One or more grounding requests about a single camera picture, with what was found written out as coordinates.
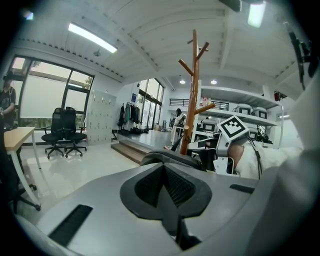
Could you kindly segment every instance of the office chair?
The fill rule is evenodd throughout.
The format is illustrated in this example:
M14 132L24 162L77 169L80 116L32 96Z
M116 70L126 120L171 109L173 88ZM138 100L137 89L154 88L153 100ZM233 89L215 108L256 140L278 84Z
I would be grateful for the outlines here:
M84 149L87 151L85 146L77 146L78 142L87 137L86 134L82 133L85 127L79 126L79 128L81 129L80 132L76 132L76 110L67 106L64 111L64 138L72 141L72 146L64 149L64 151L69 150L67 153L65 153L66 158L71 151L78 151L80 153L80 157L82 157L82 152L79 149Z
M65 146L58 146L57 142L63 140L64 138L64 109L61 107L57 107L52 114L52 124L51 124L51 133L47 133L47 129L49 127L41 128L44 130L45 135L41 137L41 139L45 142L51 143L51 147L47 147L44 151L47 153L47 150L50 150L47 155L48 159L50 159L50 154L53 151L59 151L62 156L64 153L60 149L65 149Z
M20 179L15 170L15 166L12 161L10 161L7 155L5 140L4 140L4 120L0 116L0 194L3 196L6 202L13 201L13 212L17 213L18 201L22 201L27 205L35 207L37 211L40 211L41 206L36 205L25 198L22 194L26 192L24 188L19 189ZM19 157L19 163L21 169L23 170L22 163ZM34 191L37 187L33 184L29 185Z

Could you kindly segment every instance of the white ceiling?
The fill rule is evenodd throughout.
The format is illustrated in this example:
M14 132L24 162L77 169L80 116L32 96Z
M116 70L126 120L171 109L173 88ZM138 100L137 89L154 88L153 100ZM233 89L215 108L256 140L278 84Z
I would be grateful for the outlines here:
M244 2L234 13L218 0L47 0L34 20L26 21L16 43L76 55L123 83L167 76L170 82L188 76L178 60L191 66L187 41L196 29L199 46L210 43L200 60L202 76L245 80L252 87L269 84L296 99L301 93L296 57L286 28L275 21L277 13L267 4L262 25L255 28L248 25ZM102 48L101 56L94 56L100 47L68 32L71 22L118 50L112 54Z

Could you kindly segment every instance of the fluorescent light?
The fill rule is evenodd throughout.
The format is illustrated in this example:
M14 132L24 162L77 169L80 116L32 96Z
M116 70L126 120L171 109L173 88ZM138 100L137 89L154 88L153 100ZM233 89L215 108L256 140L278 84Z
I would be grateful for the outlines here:
M70 25L69 25L69 31L76 33L76 34L96 43L97 45L105 48L106 50L108 50L111 53L114 53L117 50L117 48L113 47L111 44L102 40L100 37L97 37L96 35L92 34L91 32L89 32L89 31L87 31L77 25L74 25L72 23L70 23Z
M261 4L250 4L248 24L260 28L266 9L266 1Z
M77 84L72 84L72 83L69 83L70 86L74 86L74 87L79 87L79 88L83 88L82 86L80 85L77 85Z
M34 13L33 12L30 12L28 14L28 16L26 17L27 20L33 20L34 19Z

